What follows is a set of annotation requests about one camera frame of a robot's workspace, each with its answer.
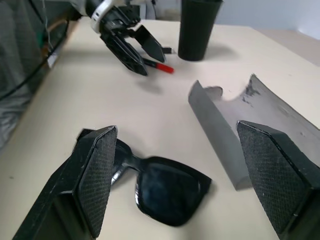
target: sunglasses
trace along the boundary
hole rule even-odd
[[[173,227],[185,224],[193,216],[211,184],[209,177],[180,162],[159,156],[139,158],[117,139],[111,185],[128,169],[138,172],[135,202],[140,211]]]

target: table surface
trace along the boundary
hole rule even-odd
[[[179,23],[142,22],[163,46],[178,49]],[[167,56],[174,74],[128,71],[83,18],[46,77],[0,158],[0,233],[11,239],[50,175],[68,158],[82,128],[118,126],[118,138],[140,157],[161,156],[213,179],[183,227],[139,211],[134,172],[110,193],[99,240],[276,240],[253,189],[235,191],[196,116],[188,93],[196,80],[235,98],[257,77],[320,126],[320,68],[250,27],[217,25],[201,62]]]

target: gray fabric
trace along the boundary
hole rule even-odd
[[[0,96],[20,84],[41,60],[25,1],[0,0]],[[0,153],[42,77],[40,71],[28,85],[0,101]]]

